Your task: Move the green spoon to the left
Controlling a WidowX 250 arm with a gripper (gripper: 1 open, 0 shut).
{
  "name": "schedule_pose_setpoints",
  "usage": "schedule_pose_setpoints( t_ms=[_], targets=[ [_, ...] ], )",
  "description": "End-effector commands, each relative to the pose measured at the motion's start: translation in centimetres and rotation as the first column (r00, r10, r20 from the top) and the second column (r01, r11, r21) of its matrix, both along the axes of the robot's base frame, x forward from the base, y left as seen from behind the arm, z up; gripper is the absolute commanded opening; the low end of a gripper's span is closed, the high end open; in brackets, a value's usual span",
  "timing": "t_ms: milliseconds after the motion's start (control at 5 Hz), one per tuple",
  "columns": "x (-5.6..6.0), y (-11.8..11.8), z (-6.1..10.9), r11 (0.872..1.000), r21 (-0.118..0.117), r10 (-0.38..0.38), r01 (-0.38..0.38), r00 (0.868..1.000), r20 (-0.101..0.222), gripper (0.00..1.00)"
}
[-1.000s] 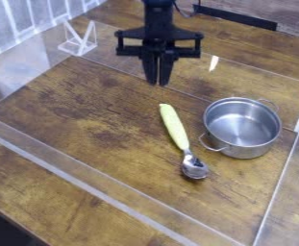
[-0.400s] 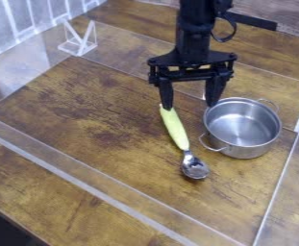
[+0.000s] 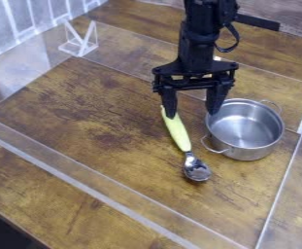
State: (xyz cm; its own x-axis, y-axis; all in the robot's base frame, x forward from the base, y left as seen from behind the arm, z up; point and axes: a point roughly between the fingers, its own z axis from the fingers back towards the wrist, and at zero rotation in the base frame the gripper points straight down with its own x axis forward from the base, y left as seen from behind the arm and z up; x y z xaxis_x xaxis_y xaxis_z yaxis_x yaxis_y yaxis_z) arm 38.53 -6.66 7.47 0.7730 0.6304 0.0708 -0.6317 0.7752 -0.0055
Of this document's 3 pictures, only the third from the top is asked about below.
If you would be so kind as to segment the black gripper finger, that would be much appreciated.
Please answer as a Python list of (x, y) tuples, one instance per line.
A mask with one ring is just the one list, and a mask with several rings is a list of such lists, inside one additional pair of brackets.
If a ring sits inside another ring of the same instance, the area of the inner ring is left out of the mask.
[(210, 115), (215, 115), (226, 99), (227, 92), (233, 87), (233, 80), (215, 82), (206, 90), (206, 110)]
[(162, 99), (162, 106), (165, 108), (165, 114), (169, 119), (175, 116), (175, 90), (174, 89), (159, 89), (159, 95)]

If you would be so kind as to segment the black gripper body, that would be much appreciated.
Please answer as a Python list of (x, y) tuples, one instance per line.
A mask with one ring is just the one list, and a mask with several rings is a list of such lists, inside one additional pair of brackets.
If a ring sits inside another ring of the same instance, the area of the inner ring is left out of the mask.
[(227, 94), (238, 65), (214, 60), (217, 38), (218, 34), (179, 32), (175, 60), (151, 69), (154, 92), (170, 95), (178, 90), (206, 89), (209, 95)]

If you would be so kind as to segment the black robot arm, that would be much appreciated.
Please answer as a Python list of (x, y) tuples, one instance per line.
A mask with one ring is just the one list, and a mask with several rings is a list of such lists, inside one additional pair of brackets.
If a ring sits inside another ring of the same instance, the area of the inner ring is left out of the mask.
[(154, 67), (153, 91), (161, 95), (165, 115), (175, 116), (178, 90), (205, 89), (207, 113), (218, 113), (234, 83), (235, 62), (214, 60), (214, 50), (229, 53), (239, 42), (231, 22), (235, 0), (183, 0), (175, 60)]

